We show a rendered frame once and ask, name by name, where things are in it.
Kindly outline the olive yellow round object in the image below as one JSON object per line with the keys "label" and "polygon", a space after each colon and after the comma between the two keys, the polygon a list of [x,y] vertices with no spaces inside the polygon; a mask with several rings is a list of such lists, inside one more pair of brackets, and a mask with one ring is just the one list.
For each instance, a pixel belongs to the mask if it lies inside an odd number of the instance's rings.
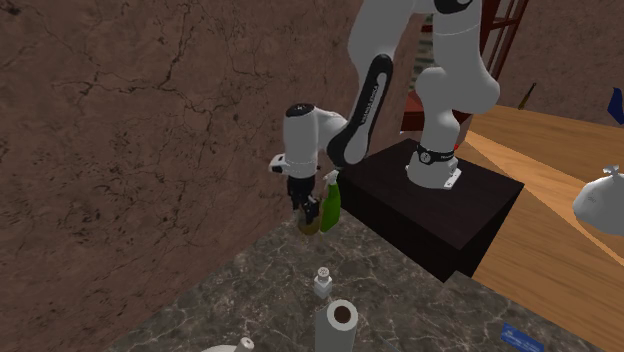
{"label": "olive yellow round object", "polygon": [[306,215],[304,213],[299,213],[297,218],[297,228],[302,234],[306,236],[313,236],[319,231],[320,221],[321,216],[316,216],[310,224],[307,224]]}

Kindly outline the blue flat box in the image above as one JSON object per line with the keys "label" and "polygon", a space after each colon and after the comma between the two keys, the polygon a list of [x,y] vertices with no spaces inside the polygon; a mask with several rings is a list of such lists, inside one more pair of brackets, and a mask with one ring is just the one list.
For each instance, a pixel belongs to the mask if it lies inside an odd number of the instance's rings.
{"label": "blue flat box", "polygon": [[544,345],[508,323],[504,323],[500,338],[520,352],[544,352]]}

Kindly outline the dark robot stand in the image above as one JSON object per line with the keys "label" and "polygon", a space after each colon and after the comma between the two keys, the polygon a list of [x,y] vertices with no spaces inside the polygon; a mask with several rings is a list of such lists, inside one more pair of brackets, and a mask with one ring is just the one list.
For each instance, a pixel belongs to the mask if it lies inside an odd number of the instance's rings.
{"label": "dark robot stand", "polygon": [[341,206],[438,280],[471,277],[524,184],[461,159],[452,189],[420,187],[405,170],[417,146],[406,139],[341,170]]}

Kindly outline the blue object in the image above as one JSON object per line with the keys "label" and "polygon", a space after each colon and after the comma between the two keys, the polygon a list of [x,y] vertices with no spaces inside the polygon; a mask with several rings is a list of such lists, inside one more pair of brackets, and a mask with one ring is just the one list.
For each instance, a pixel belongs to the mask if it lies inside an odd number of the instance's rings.
{"label": "blue object", "polygon": [[624,125],[624,93],[620,88],[613,88],[607,112],[618,124]]}

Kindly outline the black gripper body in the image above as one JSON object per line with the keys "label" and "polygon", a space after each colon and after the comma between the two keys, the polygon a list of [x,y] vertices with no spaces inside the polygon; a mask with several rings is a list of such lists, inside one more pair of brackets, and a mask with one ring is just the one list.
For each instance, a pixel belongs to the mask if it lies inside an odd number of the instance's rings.
{"label": "black gripper body", "polygon": [[303,203],[307,200],[308,195],[312,195],[315,187],[315,176],[296,178],[289,176],[287,178],[287,193],[298,194],[303,196]]}

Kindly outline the white paper towel roll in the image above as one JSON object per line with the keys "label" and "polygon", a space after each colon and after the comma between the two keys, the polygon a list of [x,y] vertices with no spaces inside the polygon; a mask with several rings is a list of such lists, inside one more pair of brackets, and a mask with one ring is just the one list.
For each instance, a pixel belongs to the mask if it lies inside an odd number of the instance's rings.
{"label": "white paper towel roll", "polygon": [[358,312],[347,300],[335,300],[316,312],[315,352],[352,352]]}

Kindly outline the green spray bottle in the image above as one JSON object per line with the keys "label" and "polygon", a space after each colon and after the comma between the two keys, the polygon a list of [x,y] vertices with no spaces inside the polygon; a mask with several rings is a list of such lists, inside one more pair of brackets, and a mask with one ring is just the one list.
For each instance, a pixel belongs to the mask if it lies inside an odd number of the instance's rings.
{"label": "green spray bottle", "polygon": [[337,183],[338,170],[333,170],[324,176],[327,188],[327,197],[322,203],[322,218],[320,232],[328,232],[340,220],[341,197]]}

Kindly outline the white round pot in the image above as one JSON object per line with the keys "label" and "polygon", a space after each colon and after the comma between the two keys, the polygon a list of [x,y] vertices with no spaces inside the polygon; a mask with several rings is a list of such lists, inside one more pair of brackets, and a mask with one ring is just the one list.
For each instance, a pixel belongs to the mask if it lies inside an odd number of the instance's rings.
{"label": "white round pot", "polygon": [[216,345],[201,352],[252,352],[255,344],[249,337],[242,337],[236,345]]}

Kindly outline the white salt shaker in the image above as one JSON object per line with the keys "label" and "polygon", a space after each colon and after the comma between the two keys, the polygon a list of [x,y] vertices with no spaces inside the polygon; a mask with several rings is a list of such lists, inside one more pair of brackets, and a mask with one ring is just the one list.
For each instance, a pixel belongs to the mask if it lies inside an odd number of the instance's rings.
{"label": "white salt shaker", "polygon": [[332,277],[327,267],[320,267],[314,278],[314,292],[321,299],[327,298],[332,291]]}

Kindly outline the white tied garbage bag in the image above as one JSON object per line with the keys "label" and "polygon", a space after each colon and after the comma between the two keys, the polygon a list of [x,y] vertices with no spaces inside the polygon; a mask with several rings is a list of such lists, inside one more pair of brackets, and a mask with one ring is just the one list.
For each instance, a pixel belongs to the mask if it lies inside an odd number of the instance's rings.
{"label": "white tied garbage bag", "polygon": [[599,231],[624,237],[624,173],[618,165],[603,168],[605,176],[587,183],[573,202],[575,216]]}

